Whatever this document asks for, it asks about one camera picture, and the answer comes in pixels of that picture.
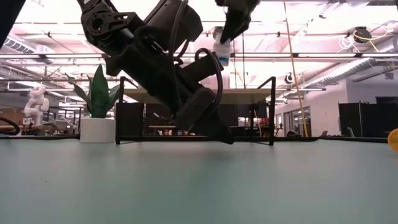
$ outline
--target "ceiling light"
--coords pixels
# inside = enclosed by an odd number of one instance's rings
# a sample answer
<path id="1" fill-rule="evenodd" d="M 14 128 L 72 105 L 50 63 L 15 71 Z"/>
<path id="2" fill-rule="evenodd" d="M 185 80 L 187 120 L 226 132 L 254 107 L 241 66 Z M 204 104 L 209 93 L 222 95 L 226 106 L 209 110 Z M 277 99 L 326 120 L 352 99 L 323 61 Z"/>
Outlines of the ceiling light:
<path id="1" fill-rule="evenodd" d="M 301 88 L 299 91 L 326 91 L 326 88 Z"/>
<path id="2" fill-rule="evenodd" d="M 268 57 L 268 58 L 276 58 L 276 57 L 290 57 L 289 53 L 268 53 L 268 54 L 262 54 L 262 53 L 236 53 L 235 57 Z"/>
<path id="3" fill-rule="evenodd" d="M 31 88 L 21 88 L 21 89 L 8 89 L 7 91 L 32 91 Z M 74 89 L 47 89 L 46 91 L 74 91 Z"/>
<path id="4" fill-rule="evenodd" d="M 59 96 L 59 97 L 65 97 L 62 94 L 59 94 L 59 93 L 56 93 L 56 92 L 52 92 L 52 91 L 49 91 L 49 94 L 54 95 L 54 96 Z"/>
<path id="5" fill-rule="evenodd" d="M 67 96 L 68 98 L 70 98 L 70 99 L 73 99 L 73 100 L 77 100 L 77 101 L 84 101 L 82 98 L 80 98 L 79 96 Z"/>
<path id="6" fill-rule="evenodd" d="M 42 84 L 37 83 L 37 82 L 25 82 L 25 81 L 17 81 L 16 83 L 25 85 L 25 86 L 30 86 L 30 87 L 40 87 Z"/>
<path id="7" fill-rule="evenodd" d="M 46 58 L 103 58 L 101 54 L 45 54 Z"/>
<path id="8" fill-rule="evenodd" d="M 30 59 L 30 58 L 40 58 L 39 55 L 29 55 L 29 54 L 0 54 L 1 59 Z"/>
<path id="9" fill-rule="evenodd" d="M 337 53 L 337 54 L 299 54 L 298 57 L 355 57 L 356 53 Z"/>
<path id="10" fill-rule="evenodd" d="M 286 101 L 286 98 L 276 98 L 275 101 Z"/>
<path id="11" fill-rule="evenodd" d="M 389 53 L 363 53 L 362 57 L 398 57 L 398 54 Z"/>

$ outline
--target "yellow pole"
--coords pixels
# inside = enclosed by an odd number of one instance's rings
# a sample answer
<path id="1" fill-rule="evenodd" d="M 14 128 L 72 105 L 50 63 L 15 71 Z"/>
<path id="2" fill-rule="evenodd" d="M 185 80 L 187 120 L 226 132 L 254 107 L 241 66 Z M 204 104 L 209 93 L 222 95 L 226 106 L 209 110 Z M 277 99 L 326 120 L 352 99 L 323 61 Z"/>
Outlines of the yellow pole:
<path id="1" fill-rule="evenodd" d="M 301 93 L 300 93 L 300 91 L 299 91 L 299 85 L 297 84 L 296 71 L 295 71 L 295 68 L 294 68 L 294 59 L 293 59 L 292 42 L 290 41 L 289 22 L 287 21 L 287 10 L 286 10 L 286 1 L 285 1 L 285 0 L 284 0 L 284 8 L 285 8 L 285 15 L 286 15 L 287 40 L 289 40 L 290 58 L 292 59 L 292 68 L 293 68 L 294 84 L 296 85 L 296 90 L 297 90 L 297 94 L 298 94 L 298 101 L 300 102 L 301 117 L 302 117 L 302 119 L 303 119 L 303 124 L 304 124 L 304 137 L 308 137 L 308 133 L 307 133 L 307 123 L 306 123 L 306 121 L 305 121 L 303 103 L 302 103 L 302 101 L 301 101 Z"/>

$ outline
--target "door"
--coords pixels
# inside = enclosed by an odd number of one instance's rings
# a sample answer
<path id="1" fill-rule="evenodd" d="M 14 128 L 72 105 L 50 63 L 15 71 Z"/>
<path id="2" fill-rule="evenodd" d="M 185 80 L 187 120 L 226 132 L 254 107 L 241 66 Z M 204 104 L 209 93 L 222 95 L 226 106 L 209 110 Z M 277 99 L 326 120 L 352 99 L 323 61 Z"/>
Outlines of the door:
<path id="1" fill-rule="evenodd" d="M 283 129 L 283 125 L 282 125 L 282 129 L 280 128 L 280 125 L 282 124 L 282 114 L 277 114 L 276 119 L 275 119 L 275 128 L 277 128 L 277 137 L 283 137 L 284 135 L 284 129 Z"/>
<path id="2" fill-rule="evenodd" d="M 292 115 L 291 112 L 284 113 L 284 136 L 287 135 L 292 128 Z"/>

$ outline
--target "light teal tabletop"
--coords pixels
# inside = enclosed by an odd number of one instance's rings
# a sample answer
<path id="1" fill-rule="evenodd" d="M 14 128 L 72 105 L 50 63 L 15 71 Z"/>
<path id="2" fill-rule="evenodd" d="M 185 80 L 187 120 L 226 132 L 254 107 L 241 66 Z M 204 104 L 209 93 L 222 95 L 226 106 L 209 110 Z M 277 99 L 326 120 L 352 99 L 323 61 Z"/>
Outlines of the light teal tabletop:
<path id="1" fill-rule="evenodd" d="M 0 141 L 0 223 L 398 223 L 387 144 Z"/>

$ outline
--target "small bottle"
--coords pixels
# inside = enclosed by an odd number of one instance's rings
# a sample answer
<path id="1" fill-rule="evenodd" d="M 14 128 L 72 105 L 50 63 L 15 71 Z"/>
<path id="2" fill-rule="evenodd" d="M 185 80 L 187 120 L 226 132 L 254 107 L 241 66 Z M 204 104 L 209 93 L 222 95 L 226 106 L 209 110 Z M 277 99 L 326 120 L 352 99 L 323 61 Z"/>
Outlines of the small bottle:
<path id="1" fill-rule="evenodd" d="M 222 33 L 216 34 L 216 41 L 213 44 L 213 50 L 218 56 L 218 60 L 223 66 L 228 66 L 231 56 L 231 41 L 228 39 L 225 43 L 220 43 Z"/>

